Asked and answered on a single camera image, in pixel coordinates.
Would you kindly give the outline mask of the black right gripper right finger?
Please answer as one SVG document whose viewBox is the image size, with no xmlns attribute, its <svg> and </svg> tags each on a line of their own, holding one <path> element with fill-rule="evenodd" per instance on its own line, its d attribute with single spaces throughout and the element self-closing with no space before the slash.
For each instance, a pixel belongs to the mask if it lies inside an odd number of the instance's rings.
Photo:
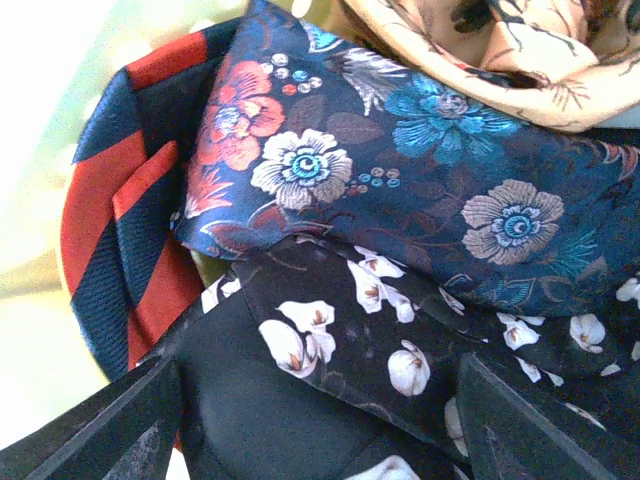
<svg viewBox="0 0 640 480">
<path fill-rule="evenodd" d="M 637 479 L 639 444 L 594 415 L 462 357 L 457 406 L 476 479 Z"/>
</svg>

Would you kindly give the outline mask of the black white floral tie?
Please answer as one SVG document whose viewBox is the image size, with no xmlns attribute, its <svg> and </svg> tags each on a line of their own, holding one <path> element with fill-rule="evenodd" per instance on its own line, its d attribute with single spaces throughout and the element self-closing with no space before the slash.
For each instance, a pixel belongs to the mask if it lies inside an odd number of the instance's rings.
<svg viewBox="0 0 640 480">
<path fill-rule="evenodd" d="M 639 444 L 639 314 L 476 306 L 378 253 L 307 238 L 236 263 L 166 339 L 194 479 L 476 479 L 462 357 Z"/>
</svg>

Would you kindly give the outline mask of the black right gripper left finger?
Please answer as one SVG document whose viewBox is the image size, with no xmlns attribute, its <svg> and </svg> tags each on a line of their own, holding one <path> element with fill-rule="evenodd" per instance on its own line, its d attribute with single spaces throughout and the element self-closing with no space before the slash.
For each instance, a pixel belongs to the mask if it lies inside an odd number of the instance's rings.
<svg viewBox="0 0 640 480">
<path fill-rule="evenodd" d="M 1 450 L 3 479 L 163 479 L 182 401 L 176 362 L 155 357 Z"/>
</svg>

